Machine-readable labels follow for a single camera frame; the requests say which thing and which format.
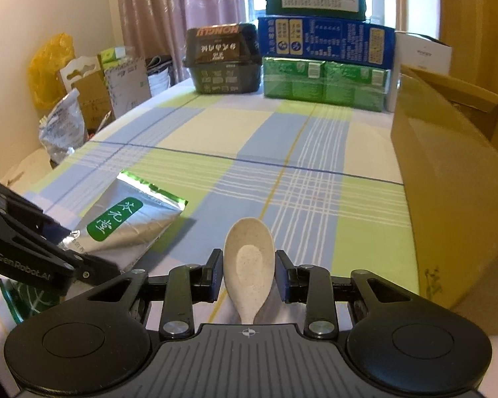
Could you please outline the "silver green tea pouch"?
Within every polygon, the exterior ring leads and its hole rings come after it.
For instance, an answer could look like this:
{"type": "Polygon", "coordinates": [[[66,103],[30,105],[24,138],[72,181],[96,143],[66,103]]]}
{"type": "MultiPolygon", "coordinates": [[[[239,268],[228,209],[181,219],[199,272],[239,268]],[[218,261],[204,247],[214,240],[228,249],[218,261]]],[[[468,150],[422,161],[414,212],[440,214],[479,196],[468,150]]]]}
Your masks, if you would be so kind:
{"type": "Polygon", "coordinates": [[[186,199],[123,170],[60,246],[127,272],[187,205],[186,199]]]}

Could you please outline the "beige plastic spoon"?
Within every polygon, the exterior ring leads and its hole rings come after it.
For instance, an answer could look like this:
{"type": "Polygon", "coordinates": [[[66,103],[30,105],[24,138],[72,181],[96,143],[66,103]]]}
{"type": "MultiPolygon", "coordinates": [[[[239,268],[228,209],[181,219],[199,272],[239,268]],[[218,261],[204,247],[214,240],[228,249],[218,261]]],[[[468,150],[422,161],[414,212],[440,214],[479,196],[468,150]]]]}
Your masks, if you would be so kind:
{"type": "Polygon", "coordinates": [[[224,280],[241,324],[253,324],[266,302],[275,271],[275,247],[269,228],[258,218],[241,218],[224,243],[224,280]]]}

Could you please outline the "white medicine box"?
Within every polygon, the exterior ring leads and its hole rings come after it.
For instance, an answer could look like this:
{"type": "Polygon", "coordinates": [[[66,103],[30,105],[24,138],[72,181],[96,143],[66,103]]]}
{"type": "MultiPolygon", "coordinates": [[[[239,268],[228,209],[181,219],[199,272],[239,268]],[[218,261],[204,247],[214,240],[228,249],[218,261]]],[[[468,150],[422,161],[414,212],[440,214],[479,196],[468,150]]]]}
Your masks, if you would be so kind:
{"type": "Polygon", "coordinates": [[[0,279],[1,294],[16,324],[57,306],[64,297],[11,279],[0,279]]]}

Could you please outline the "checkered tablecloth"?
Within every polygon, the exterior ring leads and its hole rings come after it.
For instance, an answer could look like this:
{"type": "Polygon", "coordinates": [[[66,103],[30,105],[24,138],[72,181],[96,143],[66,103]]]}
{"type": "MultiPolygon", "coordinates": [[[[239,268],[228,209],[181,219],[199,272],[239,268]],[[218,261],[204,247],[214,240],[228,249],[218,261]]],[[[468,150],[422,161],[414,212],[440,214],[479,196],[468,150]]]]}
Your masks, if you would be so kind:
{"type": "Polygon", "coordinates": [[[176,85],[105,128],[22,194],[75,227],[121,170],[186,199],[139,265],[201,263],[232,224],[262,220],[297,264],[371,270],[418,289],[389,113],[176,85]]]}

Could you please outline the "silver plastic bag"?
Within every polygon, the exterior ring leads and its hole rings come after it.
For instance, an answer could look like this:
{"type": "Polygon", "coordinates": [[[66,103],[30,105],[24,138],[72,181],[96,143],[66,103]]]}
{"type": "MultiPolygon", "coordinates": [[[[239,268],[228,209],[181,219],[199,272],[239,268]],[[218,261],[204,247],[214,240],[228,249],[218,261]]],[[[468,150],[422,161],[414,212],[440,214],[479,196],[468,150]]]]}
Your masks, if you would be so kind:
{"type": "Polygon", "coordinates": [[[60,165],[86,142],[87,129],[79,96],[79,91],[73,88],[38,123],[38,139],[56,165],[60,165]]]}

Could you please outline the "yellow plastic bag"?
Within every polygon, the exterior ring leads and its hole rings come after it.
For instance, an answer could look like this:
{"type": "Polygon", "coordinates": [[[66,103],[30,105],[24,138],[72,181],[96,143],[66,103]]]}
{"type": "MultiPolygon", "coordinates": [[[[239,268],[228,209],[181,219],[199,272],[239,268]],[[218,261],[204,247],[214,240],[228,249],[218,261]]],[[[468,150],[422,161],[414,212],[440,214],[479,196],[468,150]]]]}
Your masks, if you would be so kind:
{"type": "Polygon", "coordinates": [[[65,96],[60,70],[75,59],[72,36],[58,33],[42,45],[29,62],[28,83],[32,103],[43,115],[65,96]]]}

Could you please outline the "brown cardboard box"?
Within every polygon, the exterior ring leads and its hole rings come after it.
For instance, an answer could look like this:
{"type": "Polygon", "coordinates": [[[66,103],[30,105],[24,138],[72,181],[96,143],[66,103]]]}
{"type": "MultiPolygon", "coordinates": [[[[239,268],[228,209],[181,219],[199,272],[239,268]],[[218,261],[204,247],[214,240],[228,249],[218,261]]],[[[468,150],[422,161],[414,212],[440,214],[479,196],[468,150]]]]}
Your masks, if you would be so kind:
{"type": "Polygon", "coordinates": [[[498,335],[498,95],[401,67],[391,139],[420,295],[498,335]]]}

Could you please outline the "green drink carton pack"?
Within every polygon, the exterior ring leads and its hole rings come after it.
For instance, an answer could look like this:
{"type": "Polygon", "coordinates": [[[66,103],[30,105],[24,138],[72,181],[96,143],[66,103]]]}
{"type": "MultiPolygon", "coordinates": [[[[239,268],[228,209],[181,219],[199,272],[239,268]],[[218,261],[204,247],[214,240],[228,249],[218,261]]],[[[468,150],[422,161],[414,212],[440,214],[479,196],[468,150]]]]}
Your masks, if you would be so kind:
{"type": "Polygon", "coordinates": [[[390,72],[333,61],[263,59],[263,94],[269,98],[309,101],[382,112],[390,72]]]}

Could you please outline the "black instant noodle bowl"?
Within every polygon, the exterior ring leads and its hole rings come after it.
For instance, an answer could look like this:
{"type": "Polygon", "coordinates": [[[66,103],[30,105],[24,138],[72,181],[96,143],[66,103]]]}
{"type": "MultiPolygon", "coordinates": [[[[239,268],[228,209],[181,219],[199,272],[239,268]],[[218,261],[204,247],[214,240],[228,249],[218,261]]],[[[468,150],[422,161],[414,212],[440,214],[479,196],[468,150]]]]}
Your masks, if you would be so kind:
{"type": "Polygon", "coordinates": [[[201,95],[256,92],[262,75],[256,26],[220,24],[187,30],[183,65],[201,95]]]}

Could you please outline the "blue milk carton box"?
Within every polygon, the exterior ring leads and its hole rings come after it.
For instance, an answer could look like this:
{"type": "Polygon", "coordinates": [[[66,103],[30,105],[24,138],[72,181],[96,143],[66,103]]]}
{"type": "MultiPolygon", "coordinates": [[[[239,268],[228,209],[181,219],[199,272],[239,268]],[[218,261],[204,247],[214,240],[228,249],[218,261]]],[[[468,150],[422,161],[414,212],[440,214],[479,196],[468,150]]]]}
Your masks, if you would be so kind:
{"type": "Polygon", "coordinates": [[[393,67],[395,30],[340,18],[263,16],[258,19],[259,49],[264,57],[304,58],[389,70],[393,67]]]}

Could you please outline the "white box behind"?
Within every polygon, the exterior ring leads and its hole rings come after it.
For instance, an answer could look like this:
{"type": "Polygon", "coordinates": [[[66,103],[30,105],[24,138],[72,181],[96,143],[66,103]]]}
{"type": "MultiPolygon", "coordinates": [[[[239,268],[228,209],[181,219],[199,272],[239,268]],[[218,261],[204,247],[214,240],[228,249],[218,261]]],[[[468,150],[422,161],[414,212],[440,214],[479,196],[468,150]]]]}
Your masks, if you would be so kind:
{"type": "Polygon", "coordinates": [[[394,65],[387,96],[387,111],[396,107],[400,66],[419,68],[440,75],[449,75],[452,48],[438,39],[423,34],[396,32],[394,65]]]}

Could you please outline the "pink curtain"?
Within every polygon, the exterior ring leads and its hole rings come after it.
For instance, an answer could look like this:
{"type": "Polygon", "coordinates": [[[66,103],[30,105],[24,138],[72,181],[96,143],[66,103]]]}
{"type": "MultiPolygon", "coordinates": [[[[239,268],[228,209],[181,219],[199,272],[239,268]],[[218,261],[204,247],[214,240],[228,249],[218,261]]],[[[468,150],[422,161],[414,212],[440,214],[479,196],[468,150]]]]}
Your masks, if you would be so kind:
{"type": "Polygon", "coordinates": [[[247,20],[245,0],[118,0],[125,45],[144,58],[169,56],[173,81],[190,74],[183,66],[186,31],[247,20]]]}

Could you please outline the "cardboard packaging by wall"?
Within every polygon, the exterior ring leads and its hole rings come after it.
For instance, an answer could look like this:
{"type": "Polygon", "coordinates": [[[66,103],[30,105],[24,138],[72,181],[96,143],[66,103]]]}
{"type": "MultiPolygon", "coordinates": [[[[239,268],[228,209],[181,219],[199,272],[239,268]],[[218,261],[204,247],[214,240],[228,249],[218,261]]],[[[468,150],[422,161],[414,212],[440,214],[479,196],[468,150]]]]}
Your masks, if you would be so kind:
{"type": "Polygon", "coordinates": [[[79,91],[85,126],[93,133],[151,98],[144,59],[132,47],[107,48],[78,57],[59,70],[66,91],[79,91]]]}

